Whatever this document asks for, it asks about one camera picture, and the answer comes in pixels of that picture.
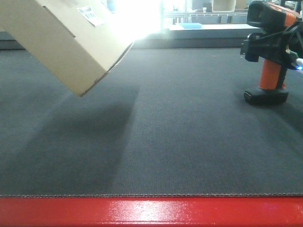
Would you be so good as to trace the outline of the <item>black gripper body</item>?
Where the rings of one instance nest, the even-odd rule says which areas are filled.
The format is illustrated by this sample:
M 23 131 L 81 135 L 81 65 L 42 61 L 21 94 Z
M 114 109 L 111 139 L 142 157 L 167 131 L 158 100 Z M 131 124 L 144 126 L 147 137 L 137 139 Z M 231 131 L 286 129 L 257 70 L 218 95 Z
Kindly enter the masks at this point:
M 259 57 L 270 60 L 290 70 L 303 69 L 303 22 L 278 32 L 252 33 L 241 46 L 247 61 L 258 62 Z

